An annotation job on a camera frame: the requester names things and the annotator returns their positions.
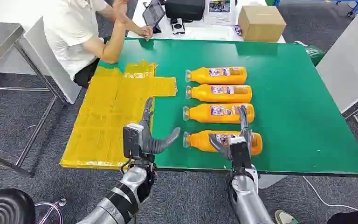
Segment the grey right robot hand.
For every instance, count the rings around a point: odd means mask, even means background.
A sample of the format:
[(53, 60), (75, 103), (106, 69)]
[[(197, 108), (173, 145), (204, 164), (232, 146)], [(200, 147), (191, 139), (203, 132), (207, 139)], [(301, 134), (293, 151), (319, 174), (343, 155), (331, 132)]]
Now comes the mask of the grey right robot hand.
[(248, 127), (247, 113), (244, 105), (238, 108), (240, 113), (241, 131), (238, 137), (227, 137), (227, 145), (223, 145), (223, 141), (219, 141), (215, 134), (209, 134), (209, 142), (215, 150), (222, 155), (223, 158), (233, 160), (239, 155), (251, 156), (251, 137), (252, 132)]

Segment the person's right hand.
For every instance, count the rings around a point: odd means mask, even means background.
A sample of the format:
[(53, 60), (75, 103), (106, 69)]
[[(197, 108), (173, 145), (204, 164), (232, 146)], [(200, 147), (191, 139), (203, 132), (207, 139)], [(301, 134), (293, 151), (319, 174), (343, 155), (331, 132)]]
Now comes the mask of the person's right hand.
[(124, 16), (127, 13), (128, 0), (113, 0), (112, 8), (116, 16)]

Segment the person's left hand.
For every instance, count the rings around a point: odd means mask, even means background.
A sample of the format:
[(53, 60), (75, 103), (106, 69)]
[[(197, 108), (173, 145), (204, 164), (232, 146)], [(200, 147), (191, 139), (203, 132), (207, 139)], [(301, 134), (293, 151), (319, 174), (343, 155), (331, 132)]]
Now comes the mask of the person's left hand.
[(153, 28), (150, 26), (139, 27), (135, 33), (148, 42), (153, 37)]

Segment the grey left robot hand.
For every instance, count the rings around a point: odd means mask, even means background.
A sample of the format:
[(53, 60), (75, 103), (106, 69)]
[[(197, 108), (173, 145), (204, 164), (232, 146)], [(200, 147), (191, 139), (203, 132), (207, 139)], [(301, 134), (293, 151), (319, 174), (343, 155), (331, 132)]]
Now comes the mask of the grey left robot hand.
[(153, 115), (153, 111), (151, 111), (152, 102), (153, 102), (152, 97), (149, 97), (146, 100), (143, 116), (139, 122), (139, 124), (144, 127), (142, 131), (141, 151), (149, 154), (160, 154), (179, 137), (181, 128), (180, 127), (174, 128), (172, 133), (163, 139), (153, 138), (151, 135), (151, 127), (150, 127), (151, 116)]

